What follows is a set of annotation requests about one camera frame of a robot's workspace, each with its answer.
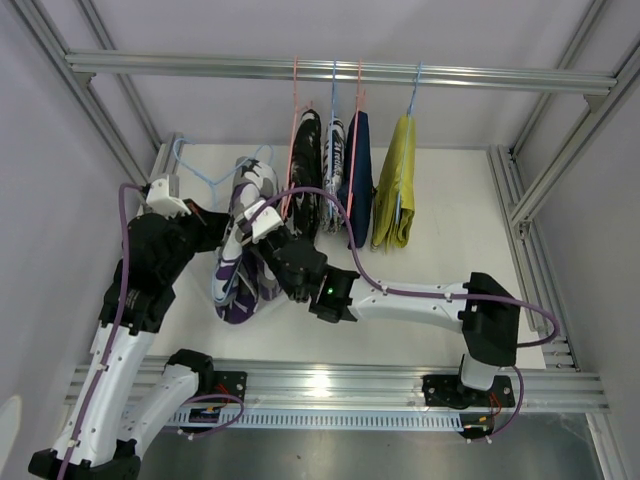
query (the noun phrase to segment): folded cloth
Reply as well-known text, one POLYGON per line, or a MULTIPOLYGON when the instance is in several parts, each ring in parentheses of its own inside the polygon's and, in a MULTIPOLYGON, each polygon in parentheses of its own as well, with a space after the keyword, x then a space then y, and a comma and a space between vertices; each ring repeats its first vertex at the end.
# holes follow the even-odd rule
POLYGON ((371 246, 374 249, 382 243, 385 250, 388 250, 390 245, 402 248, 409 242, 409 232, 415 213, 413 198, 415 158, 415 120, 413 117, 404 115, 396 123, 380 174, 373 209, 371 246), (400 193, 399 210, 397 210, 398 193, 400 193))
POLYGON ((225 322, 233 324, 248 320, 256 312, 259 298, 273 300, 280 293, 275 275, 265 262, 243 250, 243 232, 235 223, 235 218, 258 200, 278 193, 278 177, 266 163, 241 157, 236 165, 242 162, 245 163, 233 179, 231 219, 211 286, 216 312, 225 322))
MULTIPOLYGON (((324 191, 336 195, 342 186, 344 174, 344 126, 338 118, 327 125, 327 138, 322 156, 322 175, 324 191)), ((322 199, 322 229, 327 233, 337 233, 342 226, 342 217, 338 207, 327 198, 322 199)))
MULTIPOLYGON (((349 125, 347 147, 344 164, 344 182, 338 190, 340 203, 347 208, 349 200, 349 180, 353 151, 353 129, 356 116, 349 125)), ((369 140, 369 116, 358 112, 358 138, 356 143, 355 169, 353 172, 353 200, 351 202, 351 228, 356 241, 356 248, 362 248, 367 241, 369 222, 371 221, 371 203, 373 201, 373 178, 371 176, 371 143, 369 140)))
MULTIPOLYGON (((300 127, 293 142, 290 185, 292 187, 322 188, 322 125, 315 110, 302 114, 300 127)), ((318 195, 300 193, 290 203, 287 214, 293 220, 294 233, 313 242, 320 226, 318 195)))

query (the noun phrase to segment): metal bracket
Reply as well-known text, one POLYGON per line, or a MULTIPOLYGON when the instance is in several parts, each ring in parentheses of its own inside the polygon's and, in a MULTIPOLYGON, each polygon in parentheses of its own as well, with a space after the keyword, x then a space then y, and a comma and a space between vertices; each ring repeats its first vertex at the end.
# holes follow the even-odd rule
POLYGON ((520 240, 526 240, 531 233, 531 220, 525 220, 518 224, 518 238, 520 240))
POLYGON ((604 104, 604 101, 607 99, 606 95, 583 95, 584 101, 589 105, 589 111, 591 113, 596 113, 600 110, 600 107, 604 104))
POLYGON ((78 83, 80 83, 82 88, 89 88, 91 79, 95 77, 96 74, 91 72, 75 72, 75 76, 78 79, 78 83))

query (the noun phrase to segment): clothing rod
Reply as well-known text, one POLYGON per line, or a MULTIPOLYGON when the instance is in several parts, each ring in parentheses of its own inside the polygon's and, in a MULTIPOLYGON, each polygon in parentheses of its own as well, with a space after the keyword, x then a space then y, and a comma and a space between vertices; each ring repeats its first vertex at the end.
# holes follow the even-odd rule
MULTIPOLYGON (((66 55, 75 72, 131 75, 293 80, 293 59, 188 54, 134 53, 118 50, 72 50, 66 55)), ((363 63, 362 82, 413 85, 418 63, 363 63)), ((298 80, 332 79, 333 61, 298 60, 298 80)), ((358 62, 337 62, 339 82, 356 82, 358 62)), ((612 74, 567 70, 423 66, 420 85, 607 95, 612 74)))

